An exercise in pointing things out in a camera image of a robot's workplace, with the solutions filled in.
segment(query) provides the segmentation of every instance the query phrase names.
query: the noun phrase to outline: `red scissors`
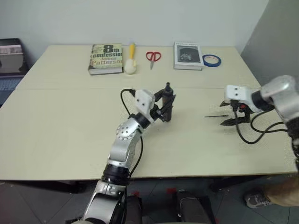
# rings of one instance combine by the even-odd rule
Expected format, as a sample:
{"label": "red scissors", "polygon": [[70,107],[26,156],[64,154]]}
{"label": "red scissors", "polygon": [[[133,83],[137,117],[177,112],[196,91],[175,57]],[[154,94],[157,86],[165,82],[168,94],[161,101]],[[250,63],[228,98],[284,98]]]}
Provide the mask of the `red scissors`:
{"label": "red scissors", "polygon": [[153,68],[154,66],[154,62],[160,60],[161,58],[161,53],[160,52],[152,52],[152,51],[149,51],[149,52],[146,52],[146,58],[148,60],[150,60],[150,69]]}

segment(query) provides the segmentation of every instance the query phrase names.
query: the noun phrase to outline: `shoe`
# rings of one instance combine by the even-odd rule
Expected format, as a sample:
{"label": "shoe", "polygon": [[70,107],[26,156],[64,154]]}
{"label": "shoe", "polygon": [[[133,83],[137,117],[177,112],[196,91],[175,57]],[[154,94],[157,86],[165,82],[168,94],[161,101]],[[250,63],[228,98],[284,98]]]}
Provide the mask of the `shoe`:
{"label": "shoe", "polygon": [[258,209],[273,204],[261,190],[245,193],[243,198],[246,205],[251,209]]}

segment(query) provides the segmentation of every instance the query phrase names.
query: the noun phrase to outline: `tape roll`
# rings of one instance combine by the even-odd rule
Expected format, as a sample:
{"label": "tape roll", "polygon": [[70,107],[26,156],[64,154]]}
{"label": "tape roll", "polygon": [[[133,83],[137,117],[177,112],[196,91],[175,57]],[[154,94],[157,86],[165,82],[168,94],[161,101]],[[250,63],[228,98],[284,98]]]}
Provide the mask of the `tape roll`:
{"label": "tape roll", "polygon": [[[216,63],[209,63],[205,60],[205,58],[212,58],[215,59]],[[202,59],[204,60],[204,65],[208,67],[218,67],[221,64],[221,58],[216,55],[203,55]]]}

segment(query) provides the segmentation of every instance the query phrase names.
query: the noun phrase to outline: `beige table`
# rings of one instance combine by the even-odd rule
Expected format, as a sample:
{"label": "beige table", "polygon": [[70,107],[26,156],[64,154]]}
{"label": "beige table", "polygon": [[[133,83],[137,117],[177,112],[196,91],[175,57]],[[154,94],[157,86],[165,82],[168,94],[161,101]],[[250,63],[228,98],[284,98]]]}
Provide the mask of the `beige table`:
{"label": "beige table", "polygon": [[[185,71],[172,69],[172,48],[138,47],[137,74],[94,77],[86,71],[89,50],[90,46],[50,46],[0,109],[0,179],[99,179],[115,129],[127,117],[120,89],[155,92],[167,81],[177,95],[172,121],[158,120],[144,134],[144,154],[134,177],[296,171],[285,133],[268,134],[247,145],[235,127],[219,125],[225,118],[204,118],[224,113],[232,117],[229,107],[218,106],[228,83],[258,88],[234,48],[203,48],[203,53],[220,56],[223,64]],[[159,50],[164,59],[152,71],[144,59],[147,50]],[[133,99],[126,100],[134,111]],[[278,120],[271,112],[256,124],[265,128]],[[241,129],[248,139],[257,137],[249,124]]]}

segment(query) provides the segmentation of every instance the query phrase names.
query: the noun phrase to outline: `black cable wire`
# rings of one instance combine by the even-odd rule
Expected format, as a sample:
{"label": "black cable wire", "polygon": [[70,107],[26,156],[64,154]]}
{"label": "black cable wire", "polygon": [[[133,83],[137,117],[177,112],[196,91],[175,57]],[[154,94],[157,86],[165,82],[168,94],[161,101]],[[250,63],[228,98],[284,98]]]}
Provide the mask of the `black cable wire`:
{"label": "black cable wire", "polygon": [[266,133],[267,133],[267,131],[269,131],[269,129],[271,129],[271,128],[273,128],[274,126],[276,126],[276,125],[278,125],[278,124],[280,124],[280,122],[277,122],[277,123],[274,123],[274,124],[272,124],[272,125],[270,125],[269,127],[267,127],[264,131],[263,131],[263,133],[255,140],[255,141],[247,141],[243,136],[242,136],[242,134],[241,134],[241,131],[240,131],[240,128],[239,128],[239,124],[238,124],[238,115],[237,115],[237,111],[234,111],[234,114],[235,114],[235,120],[236,120],[236,122],[235,122],[235,126],[236,126],[236,129],[237,129],[237,132],[238,132],[238,134],[239,134],[239,136],[240,136],[240,138],[244,141],[244,142],[246,142],[247,144],[250,144],[250,145],[253,145],[253,144],[256,144]]}
{"label": "black cable wire", "polygon": [[123,104],[123,106],[125,107],[126,111],[128,112],[128,114],[129,114],[129,116],[130,116],[131,113],[130,113],[130,111],[128,110],[128,108],[127,108],[125,102],[123,101],[122,94],[123,94],[124,92],[130,92],[130,89],[123,89],[123,90],[121,91],[121,101],[122,101],[122,104]]}
{"label": "black cable wire", "polygon": [[136,170],[136,168],[137,168],[137,166],[138,166],[138,164],[139,164],[139,162],[141,160],[141,157],[142,157],[142,153],[143,153],[143,139],[142,139],[142,136],[140,136],[140,141],[141,141],[141,150],[140,150],[139,158],[138,158],[135,166],[133,167],[133,169],[132,169],[132,171],[131,171],[131,173],[129,175],[130,178],[133,175],[134,171]]}
{"label": "black cable wire", "polygon": [[124,213],[123,213],[123,219],[122,224],[125,224],[126,218],[127,218],[127,187],[125,188],[125,194],[124,194]]}
{"label": "black cable wire", "polygon": [[[123,94],[124,92],[126,92],[126,91],[132,93],[132,89],[123,89],[123,90],[121,91],[121,101],[122,101],[122,104],[124,105],[126,111],[128,112],[128,115],[130,116],[131,113],[130,113],[130,111],[128,110],[128,108],[127,108],[127,106],[126,106],[126,104],[125,104],[125,101],[123,100],[123,97],[122,97],[122,94]],[[137,166],[138,166],[138,164],[139,164],[139,162],[140,162],[140,160],[141,160],[141,157],[142,157],[142,153],[143,153],[143,139],[142,139],[142,136],[140,136],[140,141],[141,141],[141,150],[140,150],[140,154],[139,154],[139,157],[138,157],[138,160],[137,160],[135,166],[133,167],[132,171],[131,171],[130,174],[129,174],[129,178],[131,178],[133,172],[136,170],[136,168],[137,168]]]}
{"label": "black cable wire", "polygon": [[[265,114],[265,113],[267,113],[267,112],[270,112],[270,111],[264,111],[264,112],[261,112],[261,113],[257,114],[257,115],[251,120],[250,127],[251,127],[254,131],[259,132],[259,133],[264,133],[264,131],[258,130],[258,129],[256,129],[255,127],[253,127],[253,121],[254,121],[256,118],[258,118],[259,116],[261,116],[261,115],[263,115],[263,114]],[[276,125],[282,125],[282,124],[283,124],[282,121],[276,123]],[[274,133],[274,132],[287,132],[287,130],[286,130],[286,129],[276,129],[276,130],[266,131],[266,133]]]}
{"label": "black cable wire", "polygon": [[[128,110],[126,104],[125,104],[125,101],[123,100],[123,97],[122,97],[122,94],[124,92],[130,92],[131,94],[135,94],[135,91],[132,90],[132,89],[123,89],[121,91],[121,101],[122,101],[122,104],[123,106],[125,107],[126,111],[128,112],[128,115],[130,116],[131,113],[130,111]],[[140,154],[139,154],[139,157],[138,157],[138,160],[137,160],[137,163],[135,164],[135,166],[133,167],[132,171],[130,172],[129,174],[129,178],[131,179],[131,176],[133,174],[133,172],[135,171],[135,169],[137,168],[140,160],[141,160],[141,157],[142,157],[142,153],[143,153],[143,139],[142,139],[142,136],[140,136],[140,141],[141,141],[141,150],[140,150]],[[123,215],[123,220],[122,220],[122,224],[125,224],[126,222],[126,217],[127,217],[127,187],[125,188],[125,194],[124,194],[124,215]]]}

